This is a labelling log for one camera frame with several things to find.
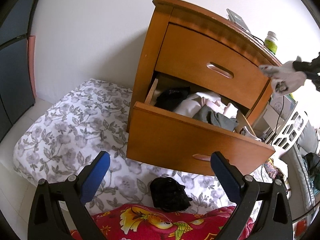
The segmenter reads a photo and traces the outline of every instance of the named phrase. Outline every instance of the open drawer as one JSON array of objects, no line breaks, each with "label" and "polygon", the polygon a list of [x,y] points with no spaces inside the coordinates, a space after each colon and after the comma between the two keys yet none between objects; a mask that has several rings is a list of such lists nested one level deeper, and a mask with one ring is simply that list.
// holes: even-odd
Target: open drawer
[{"label": "open drawer", "polygon": [[[214,175],[210,163],[193,155],[210,156],[220,151],[242,174],[249,174],[275,151],[273,147],[214,125],[179,115],[154,105],[155,98],[168,87],[185,81],[160,76],[153,82],[144,103],[136,102],[127,148],[127,158],[151,165],[203,175]],[[193,89],[203,89],[188,84]],[[238,111],[239,126],[251,129]]]}]

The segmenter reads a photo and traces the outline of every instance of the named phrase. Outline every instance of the blue gripper pad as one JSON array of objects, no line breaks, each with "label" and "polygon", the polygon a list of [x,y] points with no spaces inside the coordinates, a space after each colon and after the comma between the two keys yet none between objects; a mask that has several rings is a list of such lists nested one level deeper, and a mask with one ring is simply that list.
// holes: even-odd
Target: blue gripper pad
[{"label": "blue gripper pad", "polygon": [[97,192],[101,181],[107,173],[110,166],[110,155],[104,152],[102,157],[98,160],[96,165],[93,167],[87,179],[84,181],[81,187],[80,202],[85,205],[90,202],[95,193]]},{"label": "blue gripper pad", "polygon": [[233,166],[231,166],[229,163],[224,164],[223,161],[220,159],[220,157],[216,153],[213,153],[211,155],[210,165],[211,165],[211,169],[213,170],[219,182],[221,183],[223,190],[226,192],[229,200],[231,202],[239,204],[241,201],[241,195],[240,195],[241,187],[238,184],[237,180],[232,175],[233,171],[230,171],[226,167],[226,165],[228,165],[228,167],[232,169]]}]

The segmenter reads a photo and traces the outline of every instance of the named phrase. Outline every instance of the white laundry basket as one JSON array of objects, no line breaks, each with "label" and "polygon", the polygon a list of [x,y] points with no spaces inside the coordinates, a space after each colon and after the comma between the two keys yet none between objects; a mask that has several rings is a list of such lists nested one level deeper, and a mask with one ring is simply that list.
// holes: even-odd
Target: white laundry basket
[{"label": "white laundry basket", "polygon": [[271,146],[276,145],[283,150],[288,151],[298,140],[308,120],[307,114],[301,109],[298,102],[296,102],[290,116],[285,121],[282,120],[282,122],[278,122],[276,130],[276,125],[273,125],[273,129],[269,127],[265,132],[268,136],[265,143]]}]

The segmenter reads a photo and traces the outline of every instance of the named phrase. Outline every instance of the pillow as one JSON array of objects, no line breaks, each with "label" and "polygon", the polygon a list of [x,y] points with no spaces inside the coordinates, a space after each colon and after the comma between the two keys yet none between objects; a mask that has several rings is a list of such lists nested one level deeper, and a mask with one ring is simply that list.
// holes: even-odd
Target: pillow
[{"label": "pillow", "polygon": [[300,147],[300,150],[299,150],[299,154],[304,157],[308,154],[309,152],[306,152],[302,147]]},{"label": "pillow", "polygon": [[[222,207],[205,215],[172,212],[135,204],[124,204],[109,212],[92,216],[107,239],[112,240],[194,240],[214,239],[226,224],[235,207]],[[239,240],[246,239],[253,227],[249,218]],[[81,240],[77,230],[71,236]]]},{"label": "pillow", "polygon": [[315,153],[318,140],[316,136],[316,131],[311,126],[310,122],[307,122],[306,127],[303,129],[302,134],[298,138],[297,143],[307,152],[307,153]]}]

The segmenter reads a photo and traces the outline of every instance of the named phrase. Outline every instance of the white wall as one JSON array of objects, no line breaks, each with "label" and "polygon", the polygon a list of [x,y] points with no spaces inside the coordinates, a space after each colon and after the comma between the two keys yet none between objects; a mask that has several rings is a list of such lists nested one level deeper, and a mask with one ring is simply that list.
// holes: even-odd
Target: white wall
[{"label": "white wall", "polygon": [[[185,1],[223,17],[230,8],[261,39],[275,32],[283,63],[320,51],[319,28],[300,0]],[[38,96],[55,103],[91,77],[132,87],[153,10],[152,0],[39,0],[32,26]]]}]

